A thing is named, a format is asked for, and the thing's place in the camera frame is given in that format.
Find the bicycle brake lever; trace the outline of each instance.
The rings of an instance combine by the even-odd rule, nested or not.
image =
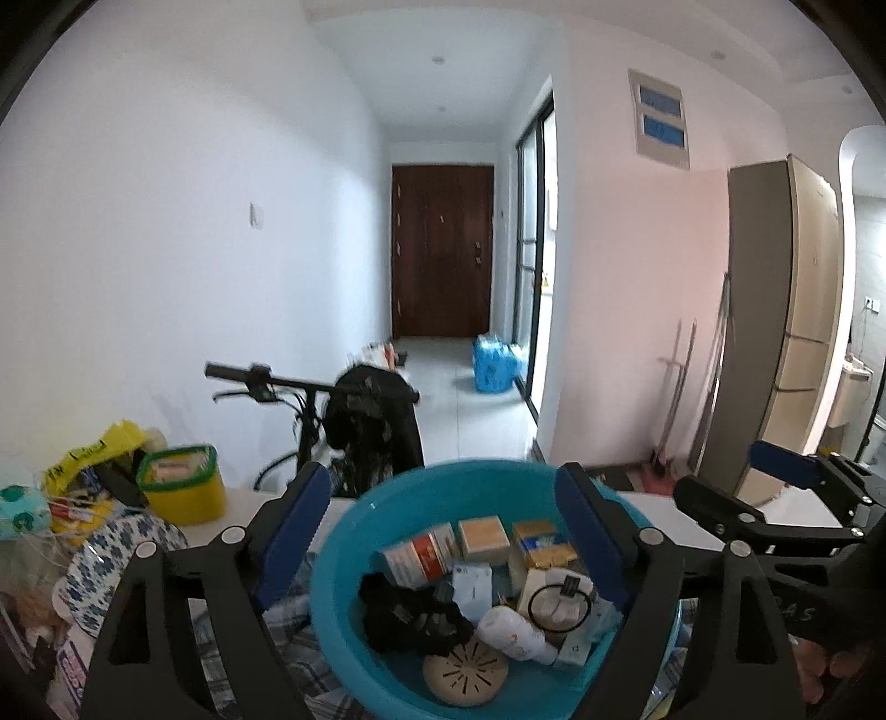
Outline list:
[[[213,402],[218,403],[226,397],[249,397],[248,390],[223,390],[220,393],[213,393]]]

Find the white bottle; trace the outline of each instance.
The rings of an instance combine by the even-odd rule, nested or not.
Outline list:
[[[557,650],[545,634],[509,607],[494,607],[477,626],[477,637],[514,660],[535,660],[553,665]]]

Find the beige refrigerator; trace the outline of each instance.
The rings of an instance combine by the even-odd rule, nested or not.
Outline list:
[[[834,190],[793,156],[732,169],[729,214],[726,344],[698,475],[760,505],[783,483],[750,469],[748,448],[763,439],[800,452],[810,436],[839,311],[843,236]]]

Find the blue bag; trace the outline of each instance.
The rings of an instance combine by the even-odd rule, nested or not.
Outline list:
[[[520,374],[520,358],[501,340],[474,341],[474,387],[479,393],[506,393]]]

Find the plaid fabric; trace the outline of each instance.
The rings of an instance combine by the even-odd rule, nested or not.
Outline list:
[[[308,586],[314,560],[315,555],[308,553],[286,597],[264,614],[268,633],[317,720],[374,720],[368,710],[347,694],[332,673],[310,626]],[[240,720],[208,615],[201,615],[194,622],[194,630],[216,709],[229,720]]]

